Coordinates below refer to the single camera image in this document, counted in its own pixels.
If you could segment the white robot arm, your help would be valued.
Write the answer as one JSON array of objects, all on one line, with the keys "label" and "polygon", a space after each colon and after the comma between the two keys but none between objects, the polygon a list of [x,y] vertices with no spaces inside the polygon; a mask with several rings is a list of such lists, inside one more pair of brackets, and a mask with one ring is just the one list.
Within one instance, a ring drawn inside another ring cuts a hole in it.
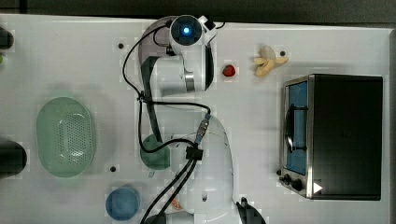
[{"label": "white robot arm", "polygon": [[138,143],[147,167],[176,175],[153,200],[161,210],[146,212],[140,224],[266,224],[247,199],[233,199],[227,133],[209,106],[191,99],[213,81],[215,25],[181,15],[156,21],[148,35],[160,30],[166,32],[168,51],[139,53],[139,112],[148,115],[151,133]]}]

